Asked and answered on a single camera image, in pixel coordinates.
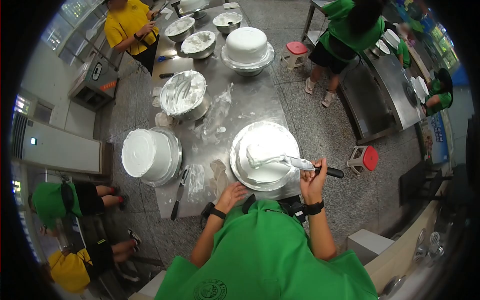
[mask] stainless steel table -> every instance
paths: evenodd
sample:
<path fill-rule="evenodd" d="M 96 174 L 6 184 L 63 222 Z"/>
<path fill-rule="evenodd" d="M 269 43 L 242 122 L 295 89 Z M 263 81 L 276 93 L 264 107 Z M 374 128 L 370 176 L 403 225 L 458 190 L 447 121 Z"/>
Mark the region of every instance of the stainless steel table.
<path fill-rule="evenodd" d="M 307 38 L 316 45 L 324 30 L 309 30 L 310 23 L 315 9 L 328 3 L 310 0 L 302 41 Z M 366 49 L 361 56 L 363 63 L 356 57 L 340 74 L 340 89 L 359 129 L 358 145 L 405 130 L 423 115 L 419 102 L 408 96 L 408 79 L 394 54 L 378 58 Z"/>
<path fill-rule="evenodd" d="M 320 0 L 310 0 L 310 9 L 308 10 L 308 16 L 307 16 L 307 21 L 305 22 L 305 27 L 303 28 L 303 32 L 301 34 L 301 41 L 303 42 L 306 38 L 308 40 L 316 45 L 318 42 L 318 38 L 322 33 L 325 32 L 324 28 L 326 29 L 326 26 L 322 25 L 322 28 L 320 30 L 310 30 L 310 23 L 312 22 L 313 18 L 313 13 L 315 12 L 315 9 L 320 9 L 322 6 L 329 4 L 330 1 L 320 1 Z"/>
<path fill-rule="evenodd" d="M 222 6 L 205 10 L 206 16 L 197 20 L 195 31 L 209 30 L 216 33 L 216 48 L 214 53 L 204 60 L 193 60 L 185 57 L 176 56 L 163 62 L 156 62 L 153 68 L 152 82 L 153 87 L 163 86 L 167 79 L 160 79 L 162 73 L 181 72 L 185 70 L 196 70 L 203 74 L 208 84 L 207 91 L 215 97 L 226 90 L 227 85 L 233 83 L 231 91 L 232 103 L 228 115 L 222 120 L 219 126 L 226 128 L 223 133 L 217 133 L 218 143 L 204 143 L 198 138 L 192 130 L 194 122 L 183 122 L 173 128 L 177 138 L 180 139 L 183 148 L 182 165 L 199 165 L 204 170 L 204 187 L 198 192 L 189 191 L 185 187 L 185 193 L 179 205 L 178 216 L 197 216 L 201 213 L 207 202 L 213 201 L 215 196 L 209 187 L 209 181 L 213 178 L 213 172 L 210 163 L 216 159 L 221 160 L 227 166 L 227 176 L 230 182 L 237 181 L 231 172 L 228 153 L 235 135 L 245 126 L 256 121 L 272 121 L 287 127 L 285 115 L 280 105 L 273 82 L 268 72 L 263 71 L 255 77 L 242 77 L 233 70 L 227 68 L 220 60 L 220 51 L 225 45 L 226 35 L 218 32 L 212 24 L 212 20 L 217 15 L 225 12 Z M 231 9 L 228 12 L 237 12 L 242 14 L 240 9 Z M 241 22 L 241 27 L 246 27 L 245 17 Z M 166 36 L 160 36 L 156 56 L 177 55 L 180 51 L 180 43 L 170 41 Z M 161 108 L 150 107 L 150 126 L 155 126 L 155 115 L 161 112 Z M 287 183 L 283 188 L 271 192 L 255 193 L 257 199 L 280 200 L 300 194 L 300 173 L 295 180 Z M 162 218 L 170 217 L 180 179 L 171 181 L 155 189 L 158 206 Z"/>

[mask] wristwatch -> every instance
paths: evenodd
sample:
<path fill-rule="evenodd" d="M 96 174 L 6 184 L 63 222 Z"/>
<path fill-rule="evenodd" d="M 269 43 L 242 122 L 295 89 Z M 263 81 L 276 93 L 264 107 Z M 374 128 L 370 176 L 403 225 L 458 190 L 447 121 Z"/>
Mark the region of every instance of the wristwatch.
<path fill-rule="evenodd" d="M 305 205 L 305 208 L 306 208 L 306 213 L 307 215 L 316 215 L 318 214 L 319 212 L 322 211 L 323 207 L 325 206 L 324 202 L 320 202 L 320 203 L 315 203 L 315 204 L 312 204 L 312 205 Z"/>
<path fill-rule="evenodd" d="M 225 220 L 225 217 L 227 216 L 227 215 L 225 215 L 224 213 L 222 213 L 221 211 L 219 211 L 218 209 L 216 209 L 214 207 L 212 207 L 212 209 L 210 210 L 210 214 L 215 215 L 222 220 Z"/>

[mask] white sneaker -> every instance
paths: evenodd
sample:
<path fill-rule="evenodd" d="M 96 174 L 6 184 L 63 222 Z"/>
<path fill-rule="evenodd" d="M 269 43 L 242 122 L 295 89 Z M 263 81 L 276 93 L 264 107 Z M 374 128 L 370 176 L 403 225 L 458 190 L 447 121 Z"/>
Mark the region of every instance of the white sneaker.
<path fill-rule="evenodd" d="M 337 94 L 336 93 L 330 93 L 327 91 L 327 94 L 325 95 L 325 98 L 324 100 L 322 101 L 322 104 L 323 106 L 325 106 L 326 108 L 330 106 L 330 104 L 332 104 L 332 102 L 334 102 L 336 99 L 338 98 Z"/>
<path fill-rule="evenodd" d="M 311 95 L 313 93 L 313 89 L 315 88 L 315 84 L 316 83 L 310 81 L 310 77 L 307 78 L 307 80 L 305 80 L 305 92 Z"/>

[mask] table leg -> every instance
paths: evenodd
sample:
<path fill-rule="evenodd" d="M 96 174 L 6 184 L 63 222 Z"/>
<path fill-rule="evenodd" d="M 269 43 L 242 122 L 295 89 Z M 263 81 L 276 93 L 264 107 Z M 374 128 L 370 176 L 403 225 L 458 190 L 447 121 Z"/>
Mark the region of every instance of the table leg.
<path fill-rule="evenodd" d="M 303 28 L 303 33 L 301 34 L 300 41 L 303 42 L 307 37 L 307 32 L 310 29 L 310 23 L 312 22 L 313 13 L 315 12 L 315 7 L 313 4 L 310 4 L 310 9 L 308 10 L 307 22 L 305 22 L 305 27 Z"/>

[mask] white stool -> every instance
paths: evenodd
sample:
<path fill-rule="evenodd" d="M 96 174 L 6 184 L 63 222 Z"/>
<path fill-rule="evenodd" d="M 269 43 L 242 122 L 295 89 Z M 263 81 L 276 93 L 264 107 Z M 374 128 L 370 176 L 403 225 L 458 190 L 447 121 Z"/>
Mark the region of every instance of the white stool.
<path fill-rule="evenodd" d="M 293 70 L 293 68 L 303 66 L 305 64 L 307 61 L 307 52 L 307 47 L 305 47 L 305 45 L 301 42 L 289 42 L 285 45 L 285 49 L 283 49 L 283 53 L 280 58 L 287 63 L 287 69 Z M 297 63 L 297 59 L 299 57 L 303 57 L 303 61 L 301 63 Z"/>
<path fill-rule="evenodd" d="M 360 157 L 354 158 L 357 151 L 361 149 Z M 372 146 L 355 146 L 352 156 L 347 161 L 347 166 L 350 167 L 356 174 L 360 172 L 355 167 L 362 167 L 368 171 L 375 170 L 378 163 L 378 153 Z"/>

